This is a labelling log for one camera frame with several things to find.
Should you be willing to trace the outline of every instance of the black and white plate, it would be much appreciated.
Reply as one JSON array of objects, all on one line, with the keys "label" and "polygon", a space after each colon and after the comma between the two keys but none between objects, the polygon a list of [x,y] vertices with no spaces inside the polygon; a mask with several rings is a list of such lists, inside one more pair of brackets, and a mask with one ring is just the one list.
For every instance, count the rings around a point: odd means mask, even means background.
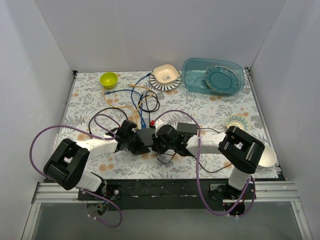
[{"label": "black and white plate", "polygon": [[165,85],[162,85],[158,82],[158,80],[156,79],[155,75],[154,75],[154,72],[152,72],[150,75],[149,75],[149,82],[150,84],[157,90],[159,91],[171,91],[173,89],[176,89],[181,81],[182,81],[182,77],[181,77],[181,73],[178,71],[179,73],[179,77],[174,81],[174,82],[171,82],[169,84],[165,84]]}]

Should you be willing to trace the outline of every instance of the floral tablecloth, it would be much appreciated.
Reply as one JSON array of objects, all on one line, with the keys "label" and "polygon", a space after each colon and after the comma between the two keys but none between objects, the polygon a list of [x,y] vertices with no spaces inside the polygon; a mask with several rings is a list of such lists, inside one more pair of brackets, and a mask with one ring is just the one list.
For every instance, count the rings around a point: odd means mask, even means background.
[{"label": "floral tablecloth", "polygon": [[[117,72],[118,84],[112,90],[131,89],[128,84],[135,84],[137,80],[147,73],[147,71]],[[102,74],[103,72],[78,73],[64,124],[88,131],[88,123],[91,117],[99,110],[110,107],[103,97],[102,86],[99,81]],[[148,77],[143,79],[139,85],[152,89]],[[143,88],[135,88],[135,90],[140,93],[145,91]],[[263,143],[268,144],[262,118],[247,78],[245,78],[245,86],[240,93],[226,97],[190,92],[185,88],[183,82],[173,91],[154,91],[157,92],[160,109],[151,113],[151,119],[155,119],[159,114],[167,110],[182,110],[191,114],[202,128],[214,128],[222,132],[227,130],[226,119],[229,115],[241,114],[250,122],[249,133]],[[108,94],[107,101],[115,106],[132,105],[130,96],[131,93],[129,91],[121,91]],[[138,95],[134,94],[133,98],[137,103],[139,100]],[[125,112],[129,119],[132,120],[132,110],[125,108]],[[123,113],[115,109],[109,109],[104,113],[112,116],[119,123],[122,123],[125,119]],[[143,119],[148,123],[149,116],[145,112],[143,113]],[[179,112],[167,113],[161,119],[171,125],[177,122],[192,123],[191,119]],[[116,127],[115,123],[106,117],[100,117],[98,121],[106,128],[112,129]],[[98,136],[103,136],[105,133],[93,121],[91,123],[91,131]],[[201,132],[205,135],[208,134],[207,131],[210,130]],[[66,128],[62,129],[58,142],[64,138],[71,138],[74,141],[89,139],[83,133]],[[221,154],[201,155],[200,162],[209,171],[220,169],[230,163]],[[89,160],[85,169],[105,179],[192,179],[196,177],[196,161],[193,157],[175,155],[169,164],[162,164],[157,160],[155,152],[137,156],[128,151],[106,154]],[[203,169],[200,169],[199,172],[201,178],[220,179],[228,178],[232,169],[233,166],[231,165],[216,173],[207,173]],[[277,178],[277,170],[275,167],[258,169],[254,177]]]}]

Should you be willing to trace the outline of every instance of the yellow-green bowl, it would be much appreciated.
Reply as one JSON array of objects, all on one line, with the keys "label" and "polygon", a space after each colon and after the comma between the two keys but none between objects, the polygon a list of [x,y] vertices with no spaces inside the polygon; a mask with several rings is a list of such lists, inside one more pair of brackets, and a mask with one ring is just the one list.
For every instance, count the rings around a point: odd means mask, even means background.
[{"label": "yellow-green bowl", "polygon": [[100,83],[106,89],[112,89],[117,85],[118,76],[114,72],[106,72],[100,77]]}]

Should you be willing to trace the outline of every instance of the white wall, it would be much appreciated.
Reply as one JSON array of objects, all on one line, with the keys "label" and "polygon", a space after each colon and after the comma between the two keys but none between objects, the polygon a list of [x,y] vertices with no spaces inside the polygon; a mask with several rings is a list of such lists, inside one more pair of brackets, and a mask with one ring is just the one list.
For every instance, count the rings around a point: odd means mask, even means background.
[{"label": "white wall", "polygon": [[152,70],[188,58],[250,67],[285,0],[34,0],[71,69]]},{"label": "white wall", "polygon": [[[59,123],[72,71],[32,0],[0,0],[0,239],[21,239],[37,181],[33,137]],[[36,143],[42,169],[55,132]]]},{"label": "white wall", "polygon": [[320,239],[320,1],[287,0],[253,66],[281,168]]}]

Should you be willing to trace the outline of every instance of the gray floor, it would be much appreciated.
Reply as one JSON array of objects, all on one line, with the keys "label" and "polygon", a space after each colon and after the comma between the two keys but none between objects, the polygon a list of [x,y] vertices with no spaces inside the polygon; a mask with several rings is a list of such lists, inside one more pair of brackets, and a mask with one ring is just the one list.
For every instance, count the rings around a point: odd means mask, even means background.
[{"label": "gray floor", "polygon": [[[117,212],[105,219],[116,223]],[[35,240],[300,240],[290,202],[256,202],[238,221],[214,216],[204,209],[126,210],[118,228],[109,228],[87,217],[83,203],[42,203]]]}]

